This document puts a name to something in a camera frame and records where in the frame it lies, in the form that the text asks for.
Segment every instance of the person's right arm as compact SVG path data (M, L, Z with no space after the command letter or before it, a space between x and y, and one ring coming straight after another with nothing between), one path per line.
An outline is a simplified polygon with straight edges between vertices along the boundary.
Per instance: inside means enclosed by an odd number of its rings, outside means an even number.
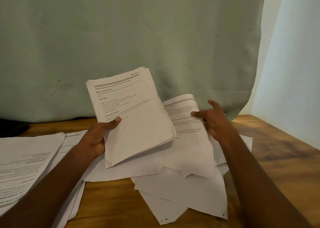
M208 103L214 109L191 115L203 118L208 132L219 142L249 227L312 228L258 164L218 103Z

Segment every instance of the fabric backdrop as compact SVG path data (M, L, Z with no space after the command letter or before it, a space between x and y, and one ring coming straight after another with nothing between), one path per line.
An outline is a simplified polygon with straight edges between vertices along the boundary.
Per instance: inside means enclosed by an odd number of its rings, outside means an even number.
M144 66L160 98L249 100L264 0L0 0L0 117L94 116L86 81Z

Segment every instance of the wooden table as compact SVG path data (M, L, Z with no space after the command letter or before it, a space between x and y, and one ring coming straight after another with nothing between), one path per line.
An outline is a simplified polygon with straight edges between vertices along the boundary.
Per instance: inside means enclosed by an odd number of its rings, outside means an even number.
M38 136L88 129L95 118L30 124L21 136ZM239 133L253 137L253 154L278 188L317 228L320 228L320 151L251 116L233 121ZM188 209L162 227L246 227L230 175L224 176L229 221ZM67 228L160 227L134 184L127 179L86 183L79 212Z

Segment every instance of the person's right hand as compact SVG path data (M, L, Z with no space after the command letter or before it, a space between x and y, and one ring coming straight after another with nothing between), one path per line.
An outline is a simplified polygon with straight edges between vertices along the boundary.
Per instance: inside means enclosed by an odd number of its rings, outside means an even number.
M215 138L220 145L229 142L229 140L235 136L239 136L237 130L225 117L220 105L213 100L208 100L208 103L213 106L213 109L191 112L191 115L203 119L209 134Z

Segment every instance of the wall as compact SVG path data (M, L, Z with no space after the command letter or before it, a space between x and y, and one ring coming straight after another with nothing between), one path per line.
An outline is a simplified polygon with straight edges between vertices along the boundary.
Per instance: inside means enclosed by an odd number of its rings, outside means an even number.
M274 24L278 16L281 0L265 0L262 11L261 21L261 41L258 56L257 75L252 89L251 97L247 105L242 109L240 114L251 114L254 98L257 92L263 65L266 59L269 43L274 29Z
M320 149L320 1L282 0L252 114Z

